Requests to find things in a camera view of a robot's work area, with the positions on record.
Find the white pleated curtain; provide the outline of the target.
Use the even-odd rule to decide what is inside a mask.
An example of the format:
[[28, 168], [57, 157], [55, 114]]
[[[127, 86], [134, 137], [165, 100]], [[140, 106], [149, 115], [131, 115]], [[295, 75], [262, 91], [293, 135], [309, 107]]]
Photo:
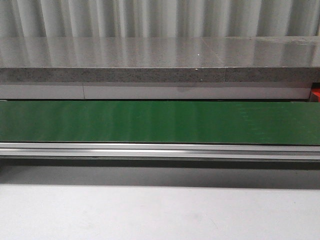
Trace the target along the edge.
[[2, 37], [318, 36], [317, 0], [3, 0]]

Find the red object at right edge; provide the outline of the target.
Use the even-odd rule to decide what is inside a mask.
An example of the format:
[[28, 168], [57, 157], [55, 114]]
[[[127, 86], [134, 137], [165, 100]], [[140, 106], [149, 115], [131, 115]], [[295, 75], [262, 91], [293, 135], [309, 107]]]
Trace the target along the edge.
[[320, 88], [312, 88], [310, 93], [310, 102], [320, 102]]

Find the grey granite counter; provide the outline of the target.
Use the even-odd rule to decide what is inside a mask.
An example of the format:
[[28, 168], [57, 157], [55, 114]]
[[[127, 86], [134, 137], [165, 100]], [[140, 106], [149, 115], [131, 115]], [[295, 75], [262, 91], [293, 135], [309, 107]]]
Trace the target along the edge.
[[320, 39], [4, 37], [3, 100], [310, 101]]

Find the aluminium conveyor frame rail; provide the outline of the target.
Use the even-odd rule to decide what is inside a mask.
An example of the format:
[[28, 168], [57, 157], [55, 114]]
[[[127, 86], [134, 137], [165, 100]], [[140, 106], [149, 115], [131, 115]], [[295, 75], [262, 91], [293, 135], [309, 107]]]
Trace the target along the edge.
[[138, 157], [318, 161], [319, 146], [2, 142], [1, 156]]

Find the green conveyor belt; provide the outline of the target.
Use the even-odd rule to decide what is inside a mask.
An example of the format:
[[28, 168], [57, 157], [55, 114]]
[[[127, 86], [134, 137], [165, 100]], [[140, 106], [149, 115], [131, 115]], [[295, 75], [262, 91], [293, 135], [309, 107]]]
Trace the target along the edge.
[[2, 142], [318, 145], [317, 102], [8, 100]]

